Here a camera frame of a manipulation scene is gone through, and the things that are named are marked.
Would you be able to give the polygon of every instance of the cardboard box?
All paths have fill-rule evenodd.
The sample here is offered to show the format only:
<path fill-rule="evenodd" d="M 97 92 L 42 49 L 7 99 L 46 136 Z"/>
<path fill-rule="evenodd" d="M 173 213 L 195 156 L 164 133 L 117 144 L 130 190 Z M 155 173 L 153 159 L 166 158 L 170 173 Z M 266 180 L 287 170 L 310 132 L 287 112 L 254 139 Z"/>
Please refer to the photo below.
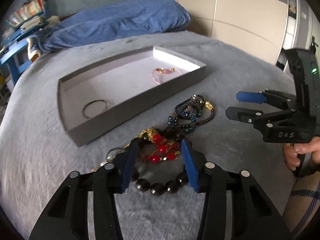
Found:
<path fill-rule="evenodd" d="M 182 72 L 160 74 L 156 68 Z M 80 147 L 151 106 L 201 81 L 205 64 L 161 47 L 122 53 L 85 66 L 58 82 L 58 111 L 64 130 Z M 94 100 L 105 100 L 89 105 Z"/>

